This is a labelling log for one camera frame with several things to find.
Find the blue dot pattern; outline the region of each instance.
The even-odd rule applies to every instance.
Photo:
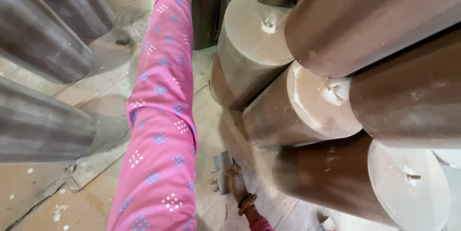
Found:
[[[168,43],[174,43],[174,42],[176,42],[176,40],[175,40],[174,37],[172,37],[172,36],[165,36],[164,39],[165,39]]]
[[[122,204],[120,204],[120,209],[118,211],[123,212],[130,203],[131,203],[131,200],[124,199]]]
[[[135,112],[131,113],[130,118],[131,118],[131,120],[132,120],[133,122],[135,122],[136,119],[138,118],[138,112],[135,111]]]
[[[179,23],[179,19],[176,16],[171,16],[170,21],[174,23]]]
[[[139,76],[139,79],[143,80],[143,81],[146,81],[147,77],[149,76],[150,74],[148,74],[147,72],[143,72],[140,76]]]
[[[165,94],[165,92],[168,92],[168,90],[163,87],[161,84],[157,85],[154,89],[153,89],[154,92],[156,92],[158,95],[163,95]]]
[[[178,154],[176,157],[173,157],[171,160],[174,161],[174,163],[178,167],[181,167],[186,163],[186,161],[184,161],[184,158],[182,158],[181,154]]]
[[[193,231],[193,223],[192,219],[189,220],[185,225],[184,225],[184,231]]]
[[[179,6],[184,7],[184,1],[182,0],[174,0]]]
[[[184,112],[184,109],[182,108],[181,104],[176,104],[176,105],[173,105],[171,106],[171,108],[176,112],[176,114],[181,114]]]
[[[187,184],[187,187],[189,188],[189,194],[192,194],[193,192],[195,192],[194,181],[190,181],[190,182]]]
[[[147,123],[147,120],[145,120],[144,118],[141,118],[141,120],[138,122],[138,128],[142,128],[146,123]]]
[[[155,172],[151,172],[147,177],[146,179],[144,180],[144,182],[146,182],[147,184],[151,185],[153,184],[154,182],[160,180],[160,176],[158,176],[157,173]]]
[[[184,56],[178,55],[177,59],[178,59],[179,63],[184,64]]]
[[[165,137],[165,135],[162,133],[158,133],[155,136],[151,137],[150,139],[152,139],[157,145],[160,145],[166,140],[168,140],[168,137]]]
[[[158,63],[160,63],[161,66],[167,66],[170,64],[170,61],[168,61],[168,58],[163,57],[158,61]]]
[[[138,217],[132,224],[131,229],[133,231],[145,231],[150,228],[150,223],[144,219],[144,216]]]

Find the pink sleeve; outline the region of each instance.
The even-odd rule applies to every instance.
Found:
[[[266,218],[260,218],[250,225],[251,231],[274,231]]]
[[[127,100],[132,134],[108,231],[196,229],[190,4],[154,4]]]

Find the white dot pattern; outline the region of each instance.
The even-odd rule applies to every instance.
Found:
[[[184,120],[180,120],[178,122],[175,122],[174,125],[181,132],[181,134],[186,133],[187,131],[189,131],[189,128],[187,127],[187,123],[185,123]]]
[[[137,107],[142,107],[145,103],[146,102],[142,98],[140,98],[140,99],[136,100],[135,102],[132,102],[131,105],[133,107],[137,108]]]
[[[138,150],[136,150],[136,152],[130,158],[130,163],[132,163],[131,168],[134,168],[135,165],[138,164],[142,159],[144,159],[144,157],[138,153]]]
[[[165,204],[165,207],[170,211],[173,212],[173,210],[179,208],[179,206],[182,205],[182,202],[177,200],[177,198],[174,197],[174,193],[171,193],[171,197],[168,196],[166,197],[165,200],[162,200],[162,203]]]
[[[159,11],[160,13],[164,12],[166,9],[168,9],[168,6],[166,6],[165,4],[161,4],[160,7],[157,8],[157,11]]]
[[[181,36],[182,36],[182,39],[184,39],[184,43],[186,45],[190,45],[189,36],[187,34],[181,34]]]
[[[150,45],[149,49],[147,49],[147,55],[150,55],[157,47]]]

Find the dusty floor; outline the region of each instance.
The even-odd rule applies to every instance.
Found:
[[[123,154],[129,137],[124,100],[130,95],[135,80],[139,42],[154,1],[114,3],[121,9],[117,13],[117,25],[100,39],[88,41],[95,55],[95,66],[89,76],[77,84],[49,83],[14,64],[0,63],[3,76],[93,112],[101,117],[101,128],[111,126],[113,132],[118,132],[112,139],[101,137],[104,148],[107,150],[113,147],[113,153],[101,150],[92,158],[83,158],[77,162],[78,170],[82,172],[74,177],[75,182],[72,184],[66,176],[62,176],[66,163],[0,165],[0,205],[6,207],[0,209],[0,230],[7,228],[34,204],[53,193],[12,230],[105,230],[121,166],[121,159],[115,158]],[[114,44],[115,40],[124,37],[130,37],[129,45]],[[212,156],[226,150],[231,151],[239,164],[243,165],[250,192],[259,196],[256,202],[258,210],[276,230],[320,231],[318,214],[331,216],[341,231],[396,230],[299,201],[274,188],[270,181],[270,163],[277,152],[248,145],[236,127],[239,113],[223,109],[209,94],[207,84],[215,51],[216,47],[211,47],[194,52],[193,56],[193,113],[199,133],[196,161],[198,230],[249,230],[245,218],[238,217],[233,199],[213,192],[208,184],[208,180],[214,177],[210,172],[213,168]],[[111,165],[99,174],[101,171],[95,167],[106,168],[107,165],[95,164],[94,161],[104,160],[107,165]],[[70,192],[76,186],[84,188],[76,193]]]

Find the hand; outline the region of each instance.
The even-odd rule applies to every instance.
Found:
[[[232,170],[227,170],[223,173],[224,176],[229,178],[230,191],[237,203],[239,203],[245,195],[248,194],[241,170],[240,166],[237,163],[234,163]]]

